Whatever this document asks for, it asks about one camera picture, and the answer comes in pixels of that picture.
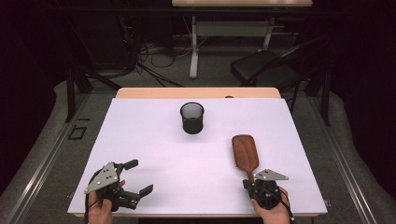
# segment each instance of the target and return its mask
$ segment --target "desk leg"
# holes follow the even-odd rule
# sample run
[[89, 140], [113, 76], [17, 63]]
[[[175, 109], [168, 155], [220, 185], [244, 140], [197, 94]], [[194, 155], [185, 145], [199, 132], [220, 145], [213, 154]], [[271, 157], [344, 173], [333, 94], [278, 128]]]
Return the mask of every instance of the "desk leg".
[[265, 35], [264, 43], [262, 44], [262, 50], [268, 50], [268, 45], [270, 44], [271, 33], [273, 31], [274, 23], [275, 23], [275, 18], [271, 18], [268, 21], [267, 34]]
[[325, 78], [323, 81], [322, 99], [320, 104], [320, 115], [327, 126], [330, 126], [329, 122], [329, 101], [330, 101], [330, 78], [332, 69], [330, 68], [325, 72]]
[[198, 71], [198, 48], [197, 48], [197, 22], [195, 16], [192, 16], [192, 55], [190, 78], [197, 78]]

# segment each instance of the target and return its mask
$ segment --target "finger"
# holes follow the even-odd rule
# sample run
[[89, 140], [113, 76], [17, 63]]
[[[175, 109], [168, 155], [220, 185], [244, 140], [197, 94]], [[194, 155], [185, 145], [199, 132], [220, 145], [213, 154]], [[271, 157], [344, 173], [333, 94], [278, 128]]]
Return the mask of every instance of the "finger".
[[102, 202], [102, 211], [111, 213], [111, 207], [113, 206], [113, 203], [109, 199], [103, 199]]
[[125, 185], [125, 180], [122, 180], [121, 182], [120, 182], [120, 187], [122, 187], [122, 186], [124, 186]]
[[259, 204], [257, 203], [257, 201], [255, 199], [251, 199], [251, 204], [253, 204], [253, 208], [254, 210], [258, 211], [258, 209], [260, 208]]
[[90, 192], [90, 194], [88, 195], [88, 206], [90, 208], [92, 207], [100, 207], [101, 204], [98, 201], [99, 197], [98, 194], [96, 193], [96, 190]]

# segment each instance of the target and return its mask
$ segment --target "white table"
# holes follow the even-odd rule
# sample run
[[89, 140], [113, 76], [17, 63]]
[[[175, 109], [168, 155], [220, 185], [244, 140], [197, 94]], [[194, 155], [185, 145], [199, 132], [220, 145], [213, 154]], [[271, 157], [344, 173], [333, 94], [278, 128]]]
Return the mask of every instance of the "white table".
[[[233, 88], [218, 89], [229, 95]], [[194, 95], [216, 88], [180, 90]], [[165, 96], [168, 99], [113, 99], [68, 213], [83, 216], [83, 190], [96, 170], [109, 161], [137, 159], [137, 167], [121, 174], [124, 189], [138, 192], [153, 184], [154, 191], [135, 210], [120, 208], [115, 216], [256, 217], [242, 185], [246, 173], [233, 161], [231, 139], [242, 133], [255, 138], [261, 162], [256, 172], [270, 168], [290, 178], [277, 183], [290, 193], [295, 216], [327, 213], [283, 99], [191, 99], [188, 94], [169, 99], [170, 95]], [[179, 109], [189, 101], [205, 108], [205, 126], [196, 135], [184, 133], [181, 127]]]
[[[173, 0], [174, 7], [311, 7], [312, 0]], [[268, 49], [274, 18], [268, 21], [197, 21], [192, 16], [190, 78], [198, 76], [197, 36], [263, 36]]]

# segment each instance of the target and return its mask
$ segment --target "dark background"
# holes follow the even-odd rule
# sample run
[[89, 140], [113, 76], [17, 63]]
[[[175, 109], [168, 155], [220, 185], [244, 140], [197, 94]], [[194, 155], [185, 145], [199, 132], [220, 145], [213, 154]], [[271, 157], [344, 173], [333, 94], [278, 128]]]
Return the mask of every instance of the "dark background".
[[[68, 0], [60, 4], [74, 4]], [[135, 1], [138, 7], [170, 7], [171, 1]], [[315, 0], [314, 7], [347, 8], [350, 18], [306, 20], [299, 39], [318, 35], [334, 37], [336, 60], [332, 70], [332, 91], [345, 102], [355, 146], [374, 173], [378, 183], [396, 198], [396, 6], [391, 0]], [[0, 191], [18, 171], [44, 127], [56, 95], [53, 88], [65, 80], [69, 62], [54, 42], [47, 19], [35, 1], [19, 0], [0, 6], [0, 90], [1, 90], [1, 164]], [[81, 37], [67, 21], [58, 18], [66, 33], [73, 55], [89, 67], [120, 69], [129, 65], [127, 50], [118, 41], [117, 20], [100, 18], [78, 25]], [[141, 34], [165, 46], [172, 46], [172, 32], [177, 32], [177, 17], [153, 17], [141, 23]], [[111, 35], [101, 35], [105, 29]], [[80, 38], [87, 38], [98, 50], [119, 57], [95, 58]]]

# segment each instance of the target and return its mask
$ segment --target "chair leg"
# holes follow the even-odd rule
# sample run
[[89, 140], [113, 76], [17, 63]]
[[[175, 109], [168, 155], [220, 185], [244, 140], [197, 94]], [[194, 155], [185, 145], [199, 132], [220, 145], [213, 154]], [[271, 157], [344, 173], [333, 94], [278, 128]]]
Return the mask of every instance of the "chair leg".
[[291, 105], [290, 105], [290, 113], [291, 113], [291, 114], [293, 113], [293, 108], [294, 108], [294, 104], [295, 104], [295, 102], [296, 102], [297, 92], [298, 92], [298, 89], [299, 89], [299, 87], [300, 87], [300, 84], [301, 84], [301, 82], [299, 82], [299, 83], [294, 87], [294, 94], [293, 94], [293, 98], [292, 98], [292, 100], [291, 100]]

